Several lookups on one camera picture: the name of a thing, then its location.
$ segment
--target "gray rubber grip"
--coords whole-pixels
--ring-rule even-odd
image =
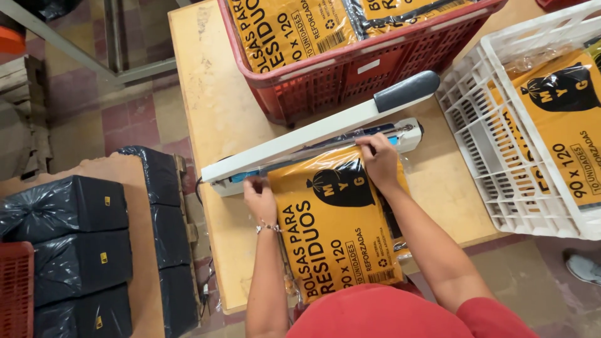
[[[379,112],[405,105],[409,102],[432,95],[441,84],[440,77],[431,70],[413,75],[374,94]]]

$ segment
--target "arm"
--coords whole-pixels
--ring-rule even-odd
[[[362,148],[369,177],[392,207],[413,258],[438,303],[455,313],[468,299],[494,299],[459,245],[398,184],[398,154],[386,137],[376,134],[356,143]]]
[[[259,177],[244,181],[244,200],[259,225],[275,225],[277,209],[273,193]],[[257,236],[257,252],[251,290],[246,305],[248,338],[283,338],[288,332],[288,299],[278,233],[263,229]]]

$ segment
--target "black garbage bag logo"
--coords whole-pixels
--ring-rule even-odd
[[[522,95],[529,94],[532,102],[545,111],[585,111],[601,107],[591,73],[580,62],[544,78],[531,79],[526,86],[520,87]]]
[[[334,169],[324,169],[307,180],[307,188],[331,206],[362,207],[375,205],[361,159],[346,162]]]

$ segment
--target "tiled floor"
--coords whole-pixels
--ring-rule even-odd
[[[106,60],[103,0],[84,0],[68,16],[51,25],[83,50]],[[140,64],[173,55],[166,12],[175,0],[123,0],[126,64]],[[28,53],[45,60],[48,75],[47,105],[54,159],[51,172],[72,168],[83,159],[109,155],[129,144],[140,144],[184,156],[184,179],[189,222],[199,229],[194,250],[199,281],[210,274],[209,241],[202,207],[194,194],[194,161],[182,94],[176,72],[155,76],[127,87],[112,87],[42,39],[28,36]],[[0,54],[0,63],[14,56]],[[601,242],[511,235],[467,248],[478,270],[498,299],[514,310],[543,338],[601,337],[601,287],[572,277],[561,251],[576,247],[596,251]],[[410,278],[427,299],[432,293],[420,272]],[[209,306],[204,326],[188,336],[243,337],[244,312],[226,316],[218,308],[215,278],[208,283]]]

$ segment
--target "barcode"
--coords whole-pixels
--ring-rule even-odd
[[[321,41],[317,42],[317,49],[319,49],[319,53],[324,53],[329,51],[330,49],[336,47],[337,44],[344,42],[346,39],[344,38],[344,34],[342,33],[342,29],[338,29],[332,34],[326,36]]]
[[[388,269],[375,274],[367,274],[367,279],[370,283],[380,283],[381,281],[389,280],[394,278],[394,269]]]
[[[440,7],[438,7],[436,10],[438,11],[438,13],[442,13],[444,11],[448,11],[453,7],[457,7],[460,5],[465,4],[465,0],[455,0],[453,2],[451,2],[450,4],[446,4],[446,5],[442,5]]]

